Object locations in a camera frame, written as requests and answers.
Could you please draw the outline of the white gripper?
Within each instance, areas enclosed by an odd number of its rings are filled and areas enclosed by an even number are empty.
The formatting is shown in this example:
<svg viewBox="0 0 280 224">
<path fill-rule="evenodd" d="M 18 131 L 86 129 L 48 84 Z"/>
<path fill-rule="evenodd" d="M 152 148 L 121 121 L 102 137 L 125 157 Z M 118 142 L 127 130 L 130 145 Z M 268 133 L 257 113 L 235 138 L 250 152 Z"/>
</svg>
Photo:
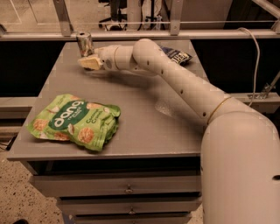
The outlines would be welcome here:
<svg viewBox="0 0 280 224">
<path fill-rule="evenodd" d="M 78 59 L 78 63 L 81 67 L 90 70 L 100 70 L 102 67 L 105 70 L 117 70 L 115 60 L 117 48 L 118 45 L 108 45 L 104 47 L 95 48 L 95 54 Z"/>
</svg>

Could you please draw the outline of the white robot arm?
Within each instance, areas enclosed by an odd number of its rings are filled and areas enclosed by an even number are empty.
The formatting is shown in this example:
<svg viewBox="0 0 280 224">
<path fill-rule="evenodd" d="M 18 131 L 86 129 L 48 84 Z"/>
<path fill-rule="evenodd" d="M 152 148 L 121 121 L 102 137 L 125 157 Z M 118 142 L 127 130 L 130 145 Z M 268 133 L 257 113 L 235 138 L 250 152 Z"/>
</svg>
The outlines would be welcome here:
<svg viewBox="0 0 280 224">
<path fill-rule="evenodd" d="M 79 63 L 158 74 L 203 119 L 204 224 L 280 224 L 280 140 L 270 119 L 172 61 L 147 38 L 98 48 Z"/>
</svg>

